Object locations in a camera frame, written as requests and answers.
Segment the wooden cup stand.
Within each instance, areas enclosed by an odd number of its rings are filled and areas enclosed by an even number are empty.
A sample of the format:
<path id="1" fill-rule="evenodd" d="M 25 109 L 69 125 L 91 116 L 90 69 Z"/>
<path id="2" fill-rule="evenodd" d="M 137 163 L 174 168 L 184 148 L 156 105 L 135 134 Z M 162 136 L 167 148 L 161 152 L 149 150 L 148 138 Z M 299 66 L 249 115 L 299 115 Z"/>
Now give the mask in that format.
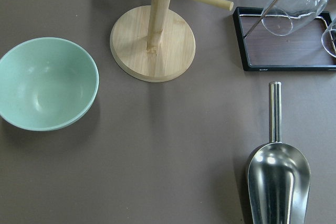
<path id="1" fill-rule="evenodd" d="M 195 56 L 195 38 L 188 23 L 169 9 L 171 0 L 124 13 L 114 24 L 110 48 L 117 64 L 129 75 L 147 82 L 165 82 L 182 75 Z M 193 0 L 226 10 L 227 0 Z"/>

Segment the wine glass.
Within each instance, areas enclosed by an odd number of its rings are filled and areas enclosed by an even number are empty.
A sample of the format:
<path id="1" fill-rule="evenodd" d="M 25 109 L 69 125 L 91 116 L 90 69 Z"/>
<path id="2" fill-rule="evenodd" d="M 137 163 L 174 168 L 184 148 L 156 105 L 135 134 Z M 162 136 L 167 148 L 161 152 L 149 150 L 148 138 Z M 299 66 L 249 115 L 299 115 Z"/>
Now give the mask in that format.
<path id="1" fill-rule="evenodd" d="M 325 51 L 335 58 L 335 24 L 336 19 L 334 19 L 330 25 L 326 28 L 321 36 L 321 43 Z"/>
<path id="2" fill-rule="evenodd" d="M 263 26 L 272 34 L 286 36 L 307 25 L 326 7 L 328 0 L 269 0 Z"/>

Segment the green ceramic bowl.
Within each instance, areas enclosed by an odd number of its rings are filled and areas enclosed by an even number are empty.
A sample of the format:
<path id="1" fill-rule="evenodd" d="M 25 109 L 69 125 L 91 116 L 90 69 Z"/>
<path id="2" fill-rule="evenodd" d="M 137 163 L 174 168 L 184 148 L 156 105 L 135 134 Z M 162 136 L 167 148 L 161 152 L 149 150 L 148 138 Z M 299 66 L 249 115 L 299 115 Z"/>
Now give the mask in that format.
<path id="1" fill-rule="evenodd" d="M 1 117 L 30 131 L 67 127 L 92 106 L 99 73 L 90 54 L 72 41 L 25 41 L 1 57 Z"/>

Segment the wine glass lower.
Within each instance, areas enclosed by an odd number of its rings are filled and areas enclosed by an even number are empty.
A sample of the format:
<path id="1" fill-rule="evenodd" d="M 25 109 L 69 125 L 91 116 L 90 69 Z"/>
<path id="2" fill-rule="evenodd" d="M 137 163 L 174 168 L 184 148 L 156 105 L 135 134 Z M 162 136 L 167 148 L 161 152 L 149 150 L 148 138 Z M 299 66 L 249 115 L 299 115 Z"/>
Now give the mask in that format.
<path id="1" fill-rule="evenodd" d="M 335 58 L 335 24 L 336 19 L 334 19 L 330 25 L 326 28 L 321 36 L 321 43 L 325 51 Z"/>

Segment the wine glass upper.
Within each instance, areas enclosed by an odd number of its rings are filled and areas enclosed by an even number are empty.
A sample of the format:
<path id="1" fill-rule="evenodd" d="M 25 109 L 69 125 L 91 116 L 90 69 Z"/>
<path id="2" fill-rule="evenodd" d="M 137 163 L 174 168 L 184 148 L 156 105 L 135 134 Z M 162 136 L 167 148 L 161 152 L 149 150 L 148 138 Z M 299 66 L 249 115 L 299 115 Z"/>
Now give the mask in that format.
<path id="1" fill-rule="evenodd" d="M 263 26 L 272 34 L 286 36 L 307 25 L 326 7 L 328 0 L 269 0 Z"/>

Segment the steel ice scoop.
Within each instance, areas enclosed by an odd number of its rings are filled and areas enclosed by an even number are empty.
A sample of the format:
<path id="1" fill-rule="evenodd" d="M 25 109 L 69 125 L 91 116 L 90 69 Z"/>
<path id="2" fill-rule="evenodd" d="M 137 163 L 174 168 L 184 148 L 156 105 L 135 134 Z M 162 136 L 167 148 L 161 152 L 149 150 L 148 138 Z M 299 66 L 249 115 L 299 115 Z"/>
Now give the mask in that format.
<path id="1" fill-rule="evenodd" d="M 281 82 L 269 83 L 269 142 L 246 169 L 253 223 L 304 223 L 311 171 L 305 156 L 282 141 Z"/>

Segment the black wood glass tray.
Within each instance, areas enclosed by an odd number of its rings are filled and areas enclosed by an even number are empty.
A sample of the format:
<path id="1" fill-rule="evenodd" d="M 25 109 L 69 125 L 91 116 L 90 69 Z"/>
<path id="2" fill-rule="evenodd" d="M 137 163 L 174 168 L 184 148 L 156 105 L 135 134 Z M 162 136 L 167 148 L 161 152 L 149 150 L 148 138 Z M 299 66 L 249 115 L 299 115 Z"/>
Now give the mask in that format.
<path id="1" fill-rule="evenodd" d="M 236 7 L 233 22 L 245 71 L 331 71 L 335 58 L 329 55 L 321 36 L 331 23 L 329 12 L 323 11 L 310 24 L 286 36 L 276 36 L 262 24 L 248 37 L 244 33 L 261 15 L 260 8 Z"/>

